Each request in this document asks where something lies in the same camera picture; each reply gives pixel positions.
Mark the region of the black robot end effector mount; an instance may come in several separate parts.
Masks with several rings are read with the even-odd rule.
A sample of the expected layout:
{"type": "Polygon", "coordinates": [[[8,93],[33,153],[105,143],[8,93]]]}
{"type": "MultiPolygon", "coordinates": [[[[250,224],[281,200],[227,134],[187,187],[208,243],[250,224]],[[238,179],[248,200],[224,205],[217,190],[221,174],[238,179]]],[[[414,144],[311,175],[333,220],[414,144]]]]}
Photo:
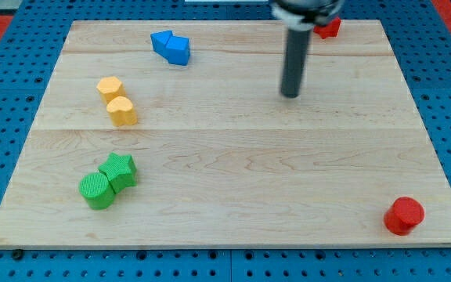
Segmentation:
{"type": "Polygon", "coordinates": [[[345,5],[345,0],[271,0],[272,15],[292,31],[326,26],[345,5]]]}

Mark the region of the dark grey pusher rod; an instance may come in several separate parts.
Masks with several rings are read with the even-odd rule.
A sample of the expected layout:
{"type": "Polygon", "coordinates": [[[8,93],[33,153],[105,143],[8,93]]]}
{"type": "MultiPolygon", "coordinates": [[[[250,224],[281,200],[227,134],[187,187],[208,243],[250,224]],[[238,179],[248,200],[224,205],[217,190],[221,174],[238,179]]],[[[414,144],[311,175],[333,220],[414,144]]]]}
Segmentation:
{"type": "Polygon", "coordinates": [[[295,31],[289,29],[287,31],[280,84],[280,93],[286,98],[297,98],[299,96],[311,33],[311,30],[295,31]]]}

